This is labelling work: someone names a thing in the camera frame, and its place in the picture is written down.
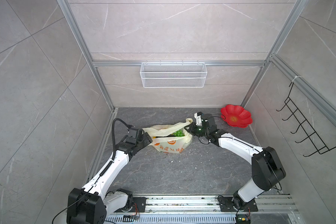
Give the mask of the red flower-shaped plastic bowl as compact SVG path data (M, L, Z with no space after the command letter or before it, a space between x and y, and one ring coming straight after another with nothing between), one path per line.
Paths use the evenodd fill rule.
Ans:
M246 128L253 123L251 113L239 105L226 105L220 112L221 118L232 127Z

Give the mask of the cream plastic shopping bag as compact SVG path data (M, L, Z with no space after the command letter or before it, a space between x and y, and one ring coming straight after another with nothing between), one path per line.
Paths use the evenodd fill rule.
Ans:
M193 135L184 129L192 122L193 119L187 118L185 122L179 122L174 125L155 125L143 130L151 136L153 142L150 146L157 151L180 154L192 143ZM183 130L185 136L175 137L173 133L178 130Z

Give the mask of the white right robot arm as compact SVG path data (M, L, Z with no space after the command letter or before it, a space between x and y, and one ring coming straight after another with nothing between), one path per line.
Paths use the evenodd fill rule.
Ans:
M270 191L286 177L286 171L274 148L252 145L226 130L218 129L212 114L198 112L194 117L196 121L184 127L187 132L198 138L206 138L208 144L227 149L251 165L251 179L233 194L235 210L244 209L257 196Z

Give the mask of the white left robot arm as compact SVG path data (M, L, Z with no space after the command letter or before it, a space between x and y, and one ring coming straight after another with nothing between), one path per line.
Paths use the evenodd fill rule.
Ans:
M143 129L131 127L118 144L104 167L81 189L74 188L68 196L66 223L102 224L106 216L123 209L130 210L133 205L132 192L118 189L113 194L107 192L119 174L134 155L152 143Z

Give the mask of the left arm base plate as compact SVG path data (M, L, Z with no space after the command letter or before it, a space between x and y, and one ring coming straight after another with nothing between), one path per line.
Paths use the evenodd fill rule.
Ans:
M144 212L146 208L146 197L133 197L127 200L126 205L121 208L123 212Z

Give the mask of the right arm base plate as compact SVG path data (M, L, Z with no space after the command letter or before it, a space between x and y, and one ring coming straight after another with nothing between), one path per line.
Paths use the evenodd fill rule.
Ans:
M256 201L253 199L250 202L244 202L238 197L224 197L219 195L217 197L220 210L222 212L234 212L234 211L251 211L257 212L258 207Z

